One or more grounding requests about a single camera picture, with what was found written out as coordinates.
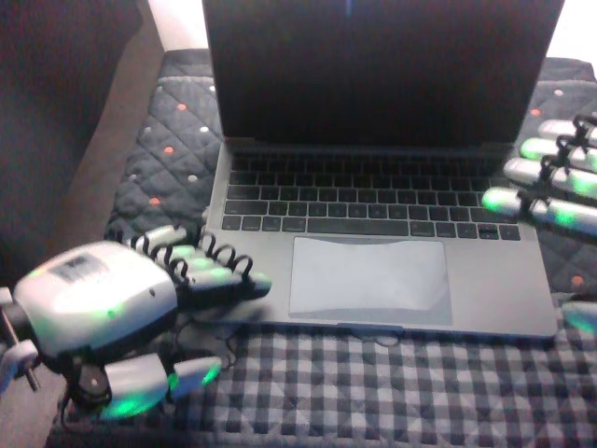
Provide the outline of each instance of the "dark quilted blanket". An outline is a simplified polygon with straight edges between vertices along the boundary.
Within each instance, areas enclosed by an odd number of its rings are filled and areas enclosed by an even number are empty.
[[[214,95],[206,51],[166,55],[109,230],[201,219],[221,138]],[[544,119],[595,113],[591,67],[547,60],[529,110],[520,141]],[[541,245],[553,291],[576,275],[595,287],[594,248],[548,232]],[[558,308],[567,299],[553,298]],[[550,343],[194,326],[189,341],[230,361],[217,382],[171,412],[77,429],[94,434],[87,441],[163,446],[595,446],[597,340],[559,318]],[[172,337],[148,349],[167,350]],[[59,427],[52,437],[67,438]]]

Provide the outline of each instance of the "laptop screen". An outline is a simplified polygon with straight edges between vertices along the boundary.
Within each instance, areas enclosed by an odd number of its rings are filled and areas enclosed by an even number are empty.
[[[516,139],[562,0],[203,0],[226,137]]]

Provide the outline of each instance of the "laptop keyboard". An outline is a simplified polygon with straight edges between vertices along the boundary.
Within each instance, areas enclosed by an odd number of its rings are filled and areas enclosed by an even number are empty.
[[[503,161],[409,156],[246,155],[233,160],[222,229],[519,241],[480,206],[506,187]]]

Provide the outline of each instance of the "silver laptop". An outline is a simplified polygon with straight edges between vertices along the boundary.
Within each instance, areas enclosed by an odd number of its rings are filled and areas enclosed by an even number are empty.
[[[506,183],[561,0],[203,8],[226,136],[207,227],[273,281],[205,318],[555,333],[535,230],[480,198]]]

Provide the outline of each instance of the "laptop palm rest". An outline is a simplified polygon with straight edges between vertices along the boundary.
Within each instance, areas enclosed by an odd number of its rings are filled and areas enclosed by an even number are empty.
[[[339,323],[451,325],[444,244],[295,238],[289,315]]]

